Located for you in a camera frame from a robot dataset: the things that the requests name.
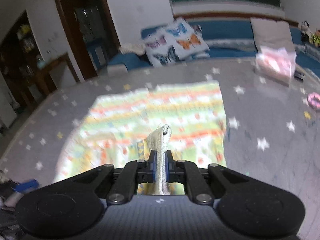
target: black circular cover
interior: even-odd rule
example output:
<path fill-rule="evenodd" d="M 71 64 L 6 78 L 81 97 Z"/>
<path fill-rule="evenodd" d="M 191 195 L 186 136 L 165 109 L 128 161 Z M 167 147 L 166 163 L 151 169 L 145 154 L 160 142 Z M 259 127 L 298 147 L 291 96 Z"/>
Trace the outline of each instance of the black circular cover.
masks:
<path fill-rule="evenodd" d="M 231 228 L 255 237 L 281 237 L 296 234 L 305 208 L 294 195 L 277 193 L 230 193 L 218 204 L 221 219 Z"/>
<path fill-rule="evenodd" d="M 17 203 L 15 215 L 22 230 L 33 236 L 62 238 L 91 227 L 102 212 L 103 205 L 93 192 L 37 190 Z"/>

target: pink donut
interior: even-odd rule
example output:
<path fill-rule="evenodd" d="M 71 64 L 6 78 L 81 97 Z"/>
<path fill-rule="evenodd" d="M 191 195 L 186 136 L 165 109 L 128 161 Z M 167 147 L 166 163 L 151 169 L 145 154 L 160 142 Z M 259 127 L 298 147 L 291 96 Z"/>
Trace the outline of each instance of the pink donut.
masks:
<path fill-rule="evenodd" d="M 320 95 L 312 93 L 308 95 L 308 103 L 315 110 L 320 110 Z"/>

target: wooden door frame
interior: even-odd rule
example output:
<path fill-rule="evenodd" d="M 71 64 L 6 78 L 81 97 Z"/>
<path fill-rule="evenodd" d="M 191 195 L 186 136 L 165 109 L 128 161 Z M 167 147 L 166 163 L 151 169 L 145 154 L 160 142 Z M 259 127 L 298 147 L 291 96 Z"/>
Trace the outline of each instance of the wooden door frame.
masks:
<path fill-rule="evenodd" d="M 74 40 L 73 34 L 71 32 L 71 29 L 70 29 L 70 26 L 69 26 L 69 23 L 68 23 L 68 20 L 66 18 L 65 12 L 63 10 L 63 6 L 62 6 L 62 3 L 61 3 L 61 0 L 55 0 L 55 3 L 56 3 L 56 6 L 57 6 L 57 9 L 58 9 L 58 13 L 59 13 L 59 17 L 60 17 L 63 29 L 64 29 L 64 31 L 66 33 L 69 45 L 70 45 L 71 50 L 72 50 L 72 53 L 73 53 L 73 55 L 74 55 L 74 57 L 76 59 L 76 62 L 78 64 L 78 66 L 79 66 L 79 69 L 80 69 L 80 71 L 82 73 L 83 78 L 86 80 L 88 78 L 92 78 L 94 76 L 97 76 L 97 73 L 96 73 L 96 71 L 95 71 L 95 69 L 93 67 L 93 64 L 91 62 L 91 59 L 89 57 L 89 54 L 88 53 L 86 53 L 86 54 L 82 53 L 81 52 L 81 48 L 80 48 L 80 46 L 82 46 L 82 45 L 78 44 Z M 111 13 L 110 13 L 108 2 L 107 2 L 107 0 L 101 0 L 101 3 L 103 5 L 104 13 L 106 14 L 106 17 L 108 19 L 108 26 L 109 26 L 109 28 L 111 30 L 111 33 L 112 33 L 113 42 L 118 47 L 118 46 L 120 46 L 120 42 L 119 42 L 118 35 L 116 33 L 116 28 L 114 26 L 114 23 L 113 23 L 113 20 L 112 20 L 112 17 L 111 17 Z"/>

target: orange butterfly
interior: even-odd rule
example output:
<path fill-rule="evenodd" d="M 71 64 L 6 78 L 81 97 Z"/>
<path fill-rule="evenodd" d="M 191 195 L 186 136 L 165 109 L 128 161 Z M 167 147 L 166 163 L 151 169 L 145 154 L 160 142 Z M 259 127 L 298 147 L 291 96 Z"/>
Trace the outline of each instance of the orange butterfly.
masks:
<path fill-rule="evenodd" d="M 181 45 L 184 49 L 190 49 L 190 44 L 193 46 L 195 45 L 200 45 L 201 41 L 198 39 L 198 37 L 195 34 L 192 34 L 190 36 L 190 39 L 187 41 L 185 40 L 177 40 L 177 43 Z"/>

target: blue butterfly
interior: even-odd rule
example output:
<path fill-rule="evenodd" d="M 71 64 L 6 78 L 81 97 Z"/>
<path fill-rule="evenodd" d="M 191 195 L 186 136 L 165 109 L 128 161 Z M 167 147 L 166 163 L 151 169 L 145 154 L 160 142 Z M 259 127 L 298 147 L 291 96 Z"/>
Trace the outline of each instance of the blue butterfly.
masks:
<path fill-rule="evenodd" d="M 167 65 L 168 62 L 178 62 L 180 61 L 178 55 L 176 54 L 176 51 L 173 46 L 170 46 L 168 49 L 168 55 L 162 55 L 162 54 L 153 54 L 153 57 L 155 57 L 157 60 L 160 61 L 161 65 Z"/>
<path fill-rule="evenodd" d="M 180 33 L 186 34 L 188 30 L 180 23 L 176 29 L 168 29 L 166 32 L 172 34 L 174 37 L 179 37 Z"/>

